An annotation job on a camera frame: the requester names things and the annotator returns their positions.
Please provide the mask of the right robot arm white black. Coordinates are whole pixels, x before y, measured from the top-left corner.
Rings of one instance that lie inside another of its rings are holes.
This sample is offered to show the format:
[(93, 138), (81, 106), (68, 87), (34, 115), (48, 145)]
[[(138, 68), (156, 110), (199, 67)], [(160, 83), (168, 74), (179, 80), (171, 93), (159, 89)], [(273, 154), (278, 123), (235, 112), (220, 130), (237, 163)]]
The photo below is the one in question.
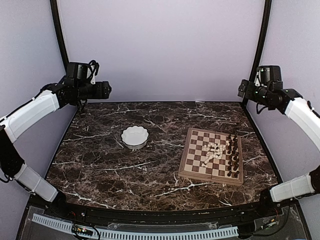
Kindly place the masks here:
[[(262, 65), (256, 69), (253, 80), (242, 80), (238, 87), (238, 96), (255, 102), (257, 106), (269, 111), (278, 110), (293, 123), (287, 129), (295, 128), (300, 133), (286, 133), (283, 137), (275, 136), (276, 144), (286, 151), (289, 157), (300, 157), (304, 147), (313, 144), (312, 149), (320, 148), (320, 115), (311, 102), (293, 88), (284, 88), (281, 68), (278, 65)], [(320, 192), (320, 169), (295, 176), (294, 178), (264, 189), (255, 213), (266, 217), (281, 202), (290, 202), (303, 197), (317, 195)]]

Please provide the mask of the wooden chessboard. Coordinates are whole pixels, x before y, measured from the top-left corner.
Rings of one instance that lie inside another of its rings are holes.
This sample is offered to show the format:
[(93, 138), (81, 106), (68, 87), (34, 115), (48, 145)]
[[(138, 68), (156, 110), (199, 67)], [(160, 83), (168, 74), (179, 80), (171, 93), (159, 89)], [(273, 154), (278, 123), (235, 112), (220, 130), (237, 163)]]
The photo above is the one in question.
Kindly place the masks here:
[(241, 137), (231, 133), (190, 127), (178, 176), (241, 186), (244, 183)]

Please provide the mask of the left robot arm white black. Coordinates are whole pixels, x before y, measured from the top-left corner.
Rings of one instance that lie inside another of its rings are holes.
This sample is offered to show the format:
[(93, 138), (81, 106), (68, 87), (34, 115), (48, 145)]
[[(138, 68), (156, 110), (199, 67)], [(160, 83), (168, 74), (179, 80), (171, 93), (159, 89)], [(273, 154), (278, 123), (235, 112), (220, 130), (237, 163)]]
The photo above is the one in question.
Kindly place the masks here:
[(67, 105), (82, 109), (88, 100), (108, 99), (112, 88), (108, 81), (96, 81), (100, 65), (69, 62), (66, 74), (58, 83), (42, 87), (31, 100), (0, 119), (0, 169), (1, 182), (16, 181), (30, 193), (51, 203), (51, 210), (60, 218), (67, 218), (70, 206), (65, 195), (29, 167), (16, 150), (14, 143), (28, 129), (44, 117)]

